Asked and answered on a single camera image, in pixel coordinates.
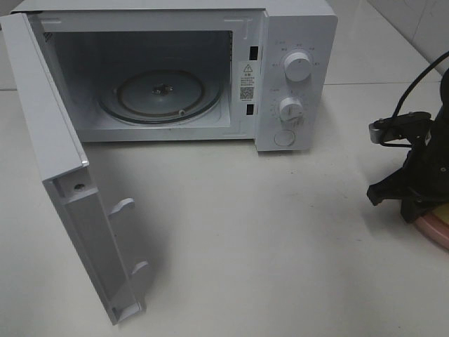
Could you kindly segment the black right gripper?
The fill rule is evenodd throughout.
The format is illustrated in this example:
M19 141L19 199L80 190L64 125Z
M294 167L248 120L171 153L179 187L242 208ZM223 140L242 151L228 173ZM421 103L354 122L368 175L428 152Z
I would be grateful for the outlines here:
M422 141L411 147L402 173L392 173L368 187L373 206L401 200L401 216L413 223L428 209L448 203L448 123L433 122Z

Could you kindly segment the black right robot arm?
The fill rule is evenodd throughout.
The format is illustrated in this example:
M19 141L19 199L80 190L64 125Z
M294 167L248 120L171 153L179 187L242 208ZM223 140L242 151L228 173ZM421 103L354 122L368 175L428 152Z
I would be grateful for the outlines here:
M399 200L401 216L411 223L448 203L448 73L440 85L442 106L435 119L428 112L411 112L378 119L369 125L372 143L407 140L410 150L401 168L368 187L373 205Z

